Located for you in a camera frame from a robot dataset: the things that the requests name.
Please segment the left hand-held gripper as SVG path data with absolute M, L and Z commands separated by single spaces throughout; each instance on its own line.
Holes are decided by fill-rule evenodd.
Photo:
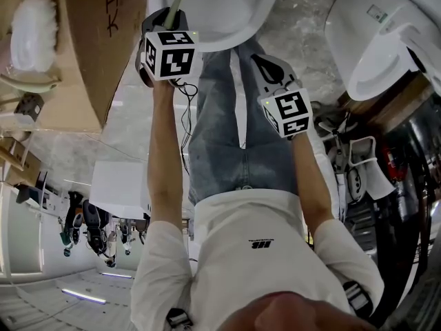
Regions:
M 142 22 L 139 50 L 135 68 L 144 84 L 188 77 L 194 71 L 199 50 L 199 35 L 189 30 L 186 14 L 178 10 L 174 17 L 174 30 L 164 26 L 169 8 L 153 12 Z

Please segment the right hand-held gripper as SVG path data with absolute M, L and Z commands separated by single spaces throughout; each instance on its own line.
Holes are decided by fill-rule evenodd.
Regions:
M 292 67 L 267 54 L 253 54 L 251 59 L 256 83 L 262 88 L 260 105 L 272 128 L 287 139 L 308 131 L 313 117 L 311 101 Z

